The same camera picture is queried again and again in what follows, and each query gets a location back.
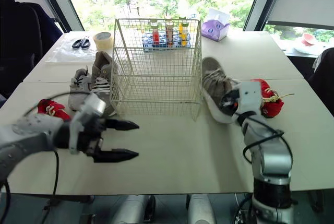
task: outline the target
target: sneaker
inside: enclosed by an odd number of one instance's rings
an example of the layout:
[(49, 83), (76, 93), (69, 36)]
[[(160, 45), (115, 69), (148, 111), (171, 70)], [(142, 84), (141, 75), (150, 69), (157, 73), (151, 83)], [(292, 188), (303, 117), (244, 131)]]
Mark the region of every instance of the sneaker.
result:
[(38, 103), (37, 108), (37, 113), (59, 117), (64, 121), (71, 119), (71, 117), (65, 112), (65, 107), (53, 100), (43, 99)]
[(219, 62), (213, 57), (202, 60), (202, 87), (204, 98), (212, 117), (220, 123), (232, 123), (232, 118), (219, 110), (219, 104), (225, 94), (239, 82), (227, 78)]
[(80, 93), (74, 93), (77, 91), (84, 91), (84, 92), (90, 92), (91, 88), (91, 76), (88, 73), (88, 68), (85, 69), (78, 69), (75, 72), (75, 76), (71, 79), (70, 87), (70, 94), (68, 97), (68, 106), (73, 111), (79, 111), (81, 105), (85, 101), (86, 97), (88, 95), (80, 94)]
[(266, 118), (273, 118), (280, 113), (284, 102), (281, 98), (293, 95), (292, 93), (288, 95), (278, 96), (277, 92), (270, 89), (268, 83), (263, 79), (253, 79), (261, 84), (261, 93), (263, 97), (263, 102), (261, 104), (261, 113)]
[[(115, 109), (110, 103), (110, 80), (112, 70), (117, 73), (117, 64), (113, 59), (104, 51), (96, 53), (95, 62), (92, 68), (92, 92), (96, 93), (101, 100), (106, 103), (106, 107), (102, 117), (108, 117), (116, 113)], [(114, 90), (116, 84), (113, 83), (112, 89)]]

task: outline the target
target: table surface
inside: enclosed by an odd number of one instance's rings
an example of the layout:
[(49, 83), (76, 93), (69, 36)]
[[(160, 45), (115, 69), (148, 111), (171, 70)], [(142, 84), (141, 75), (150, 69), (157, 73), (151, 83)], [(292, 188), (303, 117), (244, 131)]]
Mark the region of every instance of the table surface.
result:
[[(46, 62), (69, 35), (79, 38), (87, 35), (87, 32), (62, 35), (24, 82), (70, 82), (77, 69), (86, 68), (87, 65), (91, 70), (92, 62)], [(202, 56), (214, 56), (226, 74), (236, 79), (303, 79), (268, 32), (239, 32), (228, 35), (220, 42), (202, 37)]]
[[(284, 98), (281, 113), (268, 123), (285, 131), (294, 154), (292, 190), (334, 186), (334, 118), (305, 80), (270, 80)], [(67, 82), (23, 82), (0, 109), (0, 124), (14, 122), (40, 99), (69, 89)], [(57, 100), (67, 107), (67, 97)], [(59, 150), (57, 194), (185, 194), (251, 192), (251, 166), (243, 159), (240, 127), (219, 124), (205, 102), (197, 121), (186, 116), (125, 115), (140, 129), (104, 133), (104, 150), (139, 152), (133, 160), (94, 164), (83, 154)], [(14, 193), (51, 194), (55, 178), (52, 152), (32, 155), (9, 177)]]

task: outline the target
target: wire basket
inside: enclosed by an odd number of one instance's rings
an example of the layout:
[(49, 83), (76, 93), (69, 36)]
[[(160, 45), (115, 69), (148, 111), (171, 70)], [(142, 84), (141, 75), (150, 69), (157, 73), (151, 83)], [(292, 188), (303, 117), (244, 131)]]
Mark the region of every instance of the wire basket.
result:
[(193, 19), (116, 19), (110, 100), (117, 113), (196, 119), (200, 32), (200, 21)]

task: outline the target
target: bowl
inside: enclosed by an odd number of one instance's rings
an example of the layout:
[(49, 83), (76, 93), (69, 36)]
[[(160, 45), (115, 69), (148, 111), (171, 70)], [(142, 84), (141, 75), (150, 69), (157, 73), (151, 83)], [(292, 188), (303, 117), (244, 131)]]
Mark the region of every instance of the bowl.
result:
[(317, 43), (317, 39), (312, 34), (304, 33), (302, 36), (302, 43), (305, 46), (315, 45)]

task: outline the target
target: black scissors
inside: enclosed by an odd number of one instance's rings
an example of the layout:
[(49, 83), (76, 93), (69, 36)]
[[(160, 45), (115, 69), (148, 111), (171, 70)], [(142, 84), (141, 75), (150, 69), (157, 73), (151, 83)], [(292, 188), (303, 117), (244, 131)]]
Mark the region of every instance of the black scissors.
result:
[(73, 48), (82, 48), (82, 49), (86, 49), (89, 46), (90, 46), (90, 41), (88, 39), (88, 36), (85, 36), (83, 39), (76, 40), (72, 45)]

